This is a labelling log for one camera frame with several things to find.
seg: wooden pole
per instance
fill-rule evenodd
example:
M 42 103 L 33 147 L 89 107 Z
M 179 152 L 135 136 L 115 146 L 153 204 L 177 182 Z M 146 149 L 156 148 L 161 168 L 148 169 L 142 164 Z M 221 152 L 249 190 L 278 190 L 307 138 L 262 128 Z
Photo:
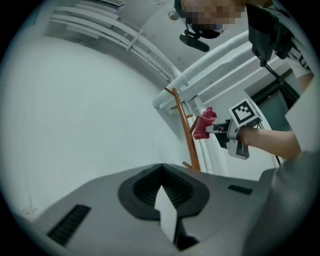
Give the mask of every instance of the wooden pole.
M 182 164 L 187 167 L 188 169 L 191 169 L 192 170 L 192 166 L 188 163 L 186 163 L 185 161 L 182 162 Z
M 172 92 L 173 92 L 174 100 L 175 100 L 175 103 L 176 103 L 176 106 L 177 106 L 177 109 L 179 111 L 179 115 L 180 115 L 180 118 L 181 118 L 181 122 L 182 122 L 182 126 L 183 126 L 183 131 L 184 131 L 186 143 L 187 143 L 188 149 L 189 149 L 192 169 L 194 171 L 199 171 L 200 172 L 200 164 L 199 164 L 199 160 L 198 160 L 196 146 L 195 146 L 192 134 L 189 132 L 190 131 L 190 127 L 189 127 L 189 124 L 188 124 L 188 120 L 186 118 L 186 114 L 185 114 L 184 108 L 182 107 L 182 104 L 181 104 L 177 89 L 173 88 Z
M 196 119 L 194 120 L 190 130 L 189 130 L 189 133 L 192 134 L 192 132 L 194 131 L 195 127 L 196 127 L 196 124 L 198 122 L 198 119 L 199 119 L 199 116 L 196 117 Z
M 170 91 L 167 87 L 165 87 L 164 88 L 168 93 L 170 93 L 170 94 L 172 94 L 173 96 L 175 96 L 175 94 L 172 92 L 172 91 Z

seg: black grille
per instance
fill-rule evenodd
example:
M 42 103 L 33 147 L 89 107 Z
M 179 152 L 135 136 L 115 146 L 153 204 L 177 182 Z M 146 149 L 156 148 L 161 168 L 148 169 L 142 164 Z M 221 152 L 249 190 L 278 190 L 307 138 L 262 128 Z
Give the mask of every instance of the black grille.
M 123 207 L 136 218 L 160 220 L 155 209 L 159 188 L 163 186 L 177 211 L 178 218 L 197 215 L 207 204 L 210 192 L 205 184 L 168 164 L 155 164 L 125 180 L 118 190 Z
M 244 186 L 237 186 L 237 185 L 230 185 L 230 186 L 228 186 L 228 189 L 242 193 L 242 194 L 246 194 L 246 195 L 250 195 L 253 191 L 252 188 L 248 188 L 248 187 L 244 187 Z
M 90 207 L 76 205 L 47 235 L 58 244 L 65 246 L 85 219 Z
M 140 201 L 154 206 L 161 185 L 175 208 L 194 194 L 194 189 L 188 182 L 165 168 L 158 168 L 137 181 L 133 186 L 133 193 Z

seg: black vent slot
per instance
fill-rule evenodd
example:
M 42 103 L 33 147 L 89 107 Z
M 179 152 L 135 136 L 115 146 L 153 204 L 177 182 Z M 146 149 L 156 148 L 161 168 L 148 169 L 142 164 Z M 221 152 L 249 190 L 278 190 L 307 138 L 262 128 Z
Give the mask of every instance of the black vent slot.
M 90 207 L 77 204 L 48 234 L 52 240 L 65 246 L 85 219 Z
M 140 201 L 149 206 L 155 206 L 156 196 L 162 182 L 162 169 L 158 168 L 138 180 L 133 186 L 133 193 Z
M 175 208 L 187 202 L 194 195 L 193 186 L 169 170 L 163 175 L 162 185 Z
M 246 195 L 250 195 L 253 191 L 252 188 L 248 188 L 248 187 L 244 187 L 244 186 L 237 186 L 237 185 L 230 185 L 230 186 L 228 186 L 228 189 L 239 192 L 239 193 L 243 193 Z
M 188 201 L 194 194 L 191 184 L 164 168 L 158 168 L 138 180 L 133 186 L 133 193 L 140 201 L 154 207 L 161 185 L 175 208 Z

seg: person's arm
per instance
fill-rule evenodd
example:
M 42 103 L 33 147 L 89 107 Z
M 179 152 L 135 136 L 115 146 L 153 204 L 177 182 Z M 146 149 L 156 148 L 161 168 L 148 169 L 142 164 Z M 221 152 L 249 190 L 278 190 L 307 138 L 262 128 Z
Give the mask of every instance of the person's arm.
M 302 87 L 302 91 L 304 92 L 307 87 L 310 85 L 312 79 L 314 78 L 314 74 L 309 73 L 309 74 L 305 74 L 303 76 L 298 77 L 298 80 L 300 82 L 300 85 Z
M 301 152 L 298 140 L 292 131 L 265 130 L 243 126 L 239 131 L 238 139 L 246 146 L 264 150 L 284 159 L 294 158 Z

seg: gray plastic surface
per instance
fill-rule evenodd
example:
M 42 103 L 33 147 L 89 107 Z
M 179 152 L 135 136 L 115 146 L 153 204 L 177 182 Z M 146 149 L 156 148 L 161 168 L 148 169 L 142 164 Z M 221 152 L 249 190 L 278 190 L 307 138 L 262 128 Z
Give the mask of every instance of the gray plastic surface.
M 241 222 L 242 229 L 246 230 L 251 221 L 257 218 L 257 208 L 267 197 L 273 174 L 272 170 L 265 171 L 257 182 L 200 173 L 170 165 L 203 182 L 210 190 L 210 199 L 200 214 L 182 220 L 187 235 L 199 240 L 192 248 L 179 251 L 160 229 L 159 221 L 135 218 L 123 208 L 118 199 L 118 189 L 122 182 L 153 165 L 91 180 L 51 206 L 34 224 L 47 234 L 76 204 L 80 204 L 91 207 L 91 211 L 66 244 L 66 248 L 81 255 L 166 256 L 188 252 L 198 255 L 200 251 L 208 255 L 205 248 L 210 248 L 210 252 L 213 248 L 212 243 L 206 245 L 208 238 L 211 239 L 215 234 L 223 235 L 226 232 L 221 231 L 226 229 L 225 239 L 222 239 L 225 243 L 229 239 L 228 236 L 239 231 L 238 222 Z M 251 195 L 236 192 L 228 189 L 230 185 L 250 188 L 253 192 Z M 243 217 L 239 217 L 239 212 L 243 212 L 248 204 L 250 209 Z M 245 225 L 242 218 L 247 219 L 248 225 Z M 228 246 L 228 243 L 221 243 L 220 236 L 217 239 L 222 248 Z
M 245 241 L 244 255 L 269 253 L 302 223 L 320 193 L 319 159 L 319 152 L 304 153 L 280 166 L 261 214 Z

